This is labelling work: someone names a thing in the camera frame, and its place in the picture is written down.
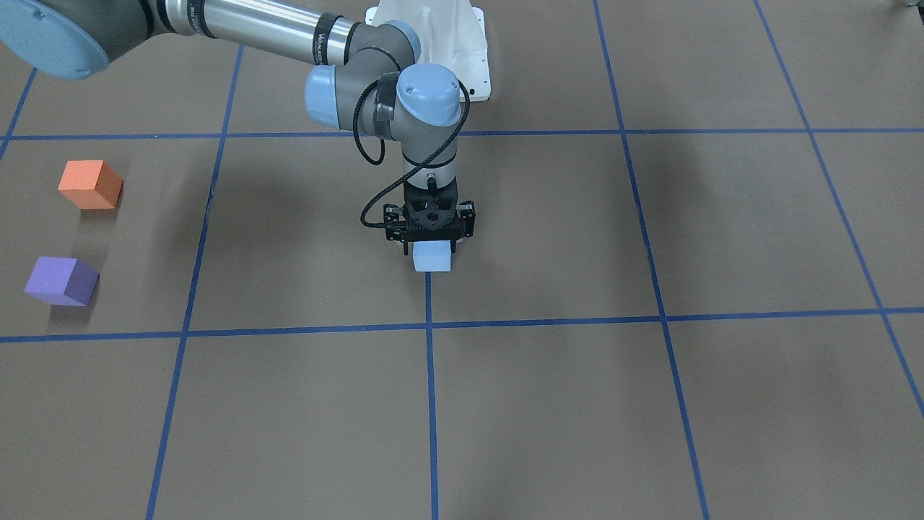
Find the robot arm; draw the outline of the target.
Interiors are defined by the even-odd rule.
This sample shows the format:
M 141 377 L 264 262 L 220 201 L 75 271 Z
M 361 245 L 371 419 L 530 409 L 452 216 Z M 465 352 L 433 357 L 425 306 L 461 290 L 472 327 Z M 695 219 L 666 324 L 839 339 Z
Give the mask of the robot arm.
M 159 36 L 234 43 L 305 69 L 303 108 L 347 131 L 367 164 L 397 144 L 403 171 L 364 205 L 363 227 L 405 254 L 454 254 L 474 236 L 476 207 L 458 191 L 458 140 L 473 93 L 423 60 L 409 23 L 370 25 L 287 1 L 4 1 L 2 43 L 44 74 L 89 79 Z

